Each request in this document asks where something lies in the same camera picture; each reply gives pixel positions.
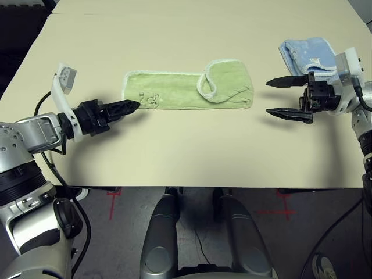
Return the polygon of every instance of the green towel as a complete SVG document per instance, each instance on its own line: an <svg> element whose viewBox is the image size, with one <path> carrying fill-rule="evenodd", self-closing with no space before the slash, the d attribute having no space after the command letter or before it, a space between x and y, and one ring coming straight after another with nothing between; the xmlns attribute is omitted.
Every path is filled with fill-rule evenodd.
<svg viewBox="0 0 372 279"><path fill-rule="evenodd" d="M123 99L140 109L249 108L253 85L236 59L215 60L201 74L132 71L124 79Z"/></svg>

